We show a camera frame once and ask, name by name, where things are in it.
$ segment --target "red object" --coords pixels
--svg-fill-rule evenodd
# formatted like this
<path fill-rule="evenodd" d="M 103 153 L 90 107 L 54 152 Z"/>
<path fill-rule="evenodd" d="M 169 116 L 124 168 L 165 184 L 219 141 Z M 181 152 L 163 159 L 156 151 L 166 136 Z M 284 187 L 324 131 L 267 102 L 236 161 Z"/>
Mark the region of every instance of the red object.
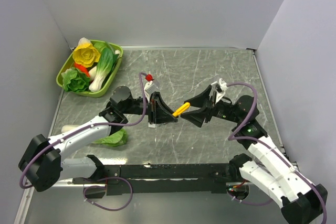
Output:
<path fill-rule="evenodd" d="M 74 66 L 75 68 L 79 69 L 80 71 L 82 71 L 84 74 L 86 74 L 87 77 L 90 77 L 89 72 L 88 72 L 88 70 L 86 69 L 86 67 L 84 67 L 84 66 L 82 66 L 82 65 L 80 65 L 80 64 L 77 64 L 77 63 L 75 63 L 75 62 L 73 63 L 73 66 Z"/>
<path fill-rule="evenodd" d="M 151 74 L 147 74 L 145 78 L 146 78 L 147 81 L 152 81 L 152 80 L 154 80 L 154 78 L 152 77 Z"/>

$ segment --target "red pepper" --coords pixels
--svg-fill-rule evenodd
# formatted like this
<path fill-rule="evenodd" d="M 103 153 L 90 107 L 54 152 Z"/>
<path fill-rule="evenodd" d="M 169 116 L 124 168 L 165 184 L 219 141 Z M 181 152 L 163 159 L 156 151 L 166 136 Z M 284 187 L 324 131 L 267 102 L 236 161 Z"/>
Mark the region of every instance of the red pepper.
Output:
<path fill-rule="evenodd" d="M 86 74 L 87 77 L 90 77 L 89 72 L 88 72 L 88 70 L 86 69 L 86 67 L 84 67 L 84 66 L 82 66 L 82 65 L 80 65 L 80 64 L 77 64 L 77 63 L 75 63 L 75 62 L 73 63 L 73 66 L 74 66 L 75 68 L 79 69 L 80 71 L 82 71 L 84 74 Z"/>

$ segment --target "green basket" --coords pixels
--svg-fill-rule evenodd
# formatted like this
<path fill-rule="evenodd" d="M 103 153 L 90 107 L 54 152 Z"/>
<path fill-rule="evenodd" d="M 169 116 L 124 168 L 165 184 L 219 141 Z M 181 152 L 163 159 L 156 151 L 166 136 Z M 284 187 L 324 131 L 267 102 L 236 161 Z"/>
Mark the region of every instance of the green basket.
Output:
<path fill-rule="evenodd" d="M 91 42 L 94 44 L 96 42 L 104 42 L 104 41 L 101 41 L 101 40 L 91 40 Z M 120 56 L 119 56 L 119 59 L 117 60 L 117 63 L 115 64 L 115 67 L 114 67 L 114 70 L 112 71 L 112 73 L 110 74 L 109 78 L 107 79 L 106 83 L 104 84 L 104 86 L 101 88 L 101 90 L 97 91 L 97 92 L 90 92 L 90 91 L 84 91 L 84 92 L 73 92 L 75 94 L 78 94 L 78 95 L 83 95 L 85 97 L 102 97 L 106 91 L 108 90 L 109 86 L 111 85 L 115 75 L 117 74 L 118 72 L 118 69 L 121 65 L 121 60 L 122 60 L 122 54 L 123 54 L 123 50 L 121 47 L 119 47 L 118 45 L 115 45 L 115 44 L 112 44 L 112 43 L 109 43 L 111 45 L 111 47 L 114 49 L 114 50 L 119 50 L 120 51 Z M 63 78 L 61 76 L 61 73 L 65 72 L 65 70 L 69 69 L 70 67 L 72 67 L 72 65 L 74 64 L 74 59 L 72 58 L 72 53 L 70 54 L 69 58 L 67 59 L 67 61 L 64 63 L 63 67 L 61 68 L 61 70 L 59 71 L 57 77 L 56 77 L 56 82 L 57 84 L 62 87 L 63 85 Z"/>

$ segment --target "gray marble surface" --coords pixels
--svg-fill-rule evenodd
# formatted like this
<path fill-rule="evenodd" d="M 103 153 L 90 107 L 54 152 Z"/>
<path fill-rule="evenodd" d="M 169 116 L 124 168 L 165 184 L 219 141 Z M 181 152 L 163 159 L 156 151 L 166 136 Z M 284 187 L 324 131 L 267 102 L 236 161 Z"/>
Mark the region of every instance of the gray marble surface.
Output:
<path fill-rule="evenodd" d="M 245 81 L 258 91 L 257 117 L 259 123 L 279 146 L 275 123 L 272 119 L 265 92 L 253 58 L 253 52 L 239 49 L 198 50 L 125 50 L 123 62 L 109 88 L 101 98 L 81 97 L 73 93 L 63 95 L 53 134 L 59 134 L 65 124 L 83 124 L 96 116 L 113 90 L 128 86 L 133 97 L 141 94 L 138 73 L 151 73 L 161 84 L 161 95 L 166 104 L 175 110 L 183 102 L 202 92 L 216 75 L 227 83 Z M 243 86 L 230 87 L 226 96 L 233 102 L 251 91 Z M 128 115 L 135 122 L 138 115 Z M 195 164 L 226 163 L 235 155 L 246 153 L 236 141 L 228 141 L 234 123 L 213 118 L 202 128 L 179 118 L 177 123 L 148 128 L 145 118 L 137 126 L 125 128 L 128 143 L 115 148 L 90 144 L 72 157 L 94 154 L 105 164 Z"/>

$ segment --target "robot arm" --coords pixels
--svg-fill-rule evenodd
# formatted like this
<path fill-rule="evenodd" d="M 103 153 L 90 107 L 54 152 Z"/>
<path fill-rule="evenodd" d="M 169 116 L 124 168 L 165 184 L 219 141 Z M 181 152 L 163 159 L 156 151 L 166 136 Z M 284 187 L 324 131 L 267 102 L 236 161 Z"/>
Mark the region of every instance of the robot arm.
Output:
<path fill-rule="evenodd" d="M 128 122 L 124 114 L 142 114 L 143 105 L 143 98 L 134 99 L 128 87 L 116 88 L 106 108 L 89 122 L 49 138 L 41 134 L 35 136 L 19 162 L 20 170 L 24 171 L 41 150 L 48 148 L 26 172 L 26 177 L 37 191 L 44 191 L 62 179 L 101 178 L 104 166 L 94 155 L 84 158 L 68 157 L 85 145 L 120 130 Z M 160 93 L 153 92 L 146 103 L 148 122 L 177 122 L 172 114 L 173 111 L 163 102 Z"/>
<path fill-rule="evenodd" d="M 201 94 L 186 100 L 198 110 L 181 114 L 198 127 L 217 117 L 237 123 L 237 127 L 246 118 L 252 108 L 253 97 L 241 96 L 235 104 L 224 97 L 226 83 L 214 82 Z M 281 208 L 288 223 L 309 223 L 322 213 L 322 206 L 316 193 L 327 201 L 327 190 L 321 185 L 314 185 L 294 167 L 273 143 L 271 137 L 255 119 L 259 114 L 255 107 L 247 123 L 235 134 L 234 138 L 256 157 L 268 170 L 265 171 L 246 154 L 235 156 L 234 164 L 240 176 L 255 184 Z"/>

